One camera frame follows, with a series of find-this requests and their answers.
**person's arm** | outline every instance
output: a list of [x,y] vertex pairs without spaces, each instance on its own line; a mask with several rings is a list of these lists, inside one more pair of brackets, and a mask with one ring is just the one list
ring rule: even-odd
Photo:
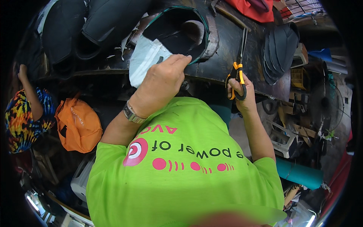
[[[153,65],[129,100],[135,114],[147,118],[166,106],[179,92],[184,69],[191,60],[191,56],[173,54],[164,62]],[[107,126],[101,142],[128,146],[139,127],[140,124],[129,121],[121,111]]]
[[[252,159],[256,161],[260,158],[269,157],[276,162],[272,142],[257,112],[253,84],[245,74],[243,74],[243,80],[245,81],[247,95],[243,101],[236,100],[236,105],[243,116]],[[228,82],[229,97],[232,95],[232,88],[239,95],[243,95],[242,86],[235,79],[230,79]]]
[[23,64],[20,65],[18,78],[23,84],[23,88],[25,90],[26,99],[30,102],[30,106],[32,108],[33,120],[39,120],[43,115],[43,107],[40,104],[37,92],[32,87],[28,80],[28,76],[26,74],[27,67]]

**fluorescent light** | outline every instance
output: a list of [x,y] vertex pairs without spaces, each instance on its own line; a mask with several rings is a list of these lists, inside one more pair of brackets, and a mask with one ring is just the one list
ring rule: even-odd
[[33,205],[34,209],[36,209],[37,211],[39,211],[39,208],[37,207],[37,205],[35,205],[35,203],[32,201],[32,199],[29,196],[27,196],[27,199]]
[[305,227],[310,227],[310,225],[313,223],[315,219],[315,215],[313,215],[311,218],[310,218],[310,221],[307,223],[307,225]]

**teal foam roll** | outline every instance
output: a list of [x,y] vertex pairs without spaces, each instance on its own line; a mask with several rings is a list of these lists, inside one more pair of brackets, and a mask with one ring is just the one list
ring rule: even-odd
[[276,158],[278,175],[281,178],[306,186],[314,190],[323,182],[323,171],[291,163]]

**colorful patterned cloth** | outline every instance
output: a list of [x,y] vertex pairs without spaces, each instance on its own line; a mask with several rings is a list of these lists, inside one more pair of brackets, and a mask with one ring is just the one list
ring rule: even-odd
[[49,92],[39,88],[36,88],[36,92],[43,106],[43,115],[39,120],[33,121],[30,102],[26,99],[24,89],[15,94],[6,108],[6,134],[13,154],[29,149],[39,135],[48,131],[56,122],[56,109]]

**green t-shirt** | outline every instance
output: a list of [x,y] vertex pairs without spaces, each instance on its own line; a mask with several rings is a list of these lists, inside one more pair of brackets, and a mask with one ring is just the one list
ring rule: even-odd
[[96,156],[86,191],[96,227],[186,227],[213,211],[283,208],[273,159],[251,163],[222,119],[195,98],[173,98],[129,147],[100,142]]

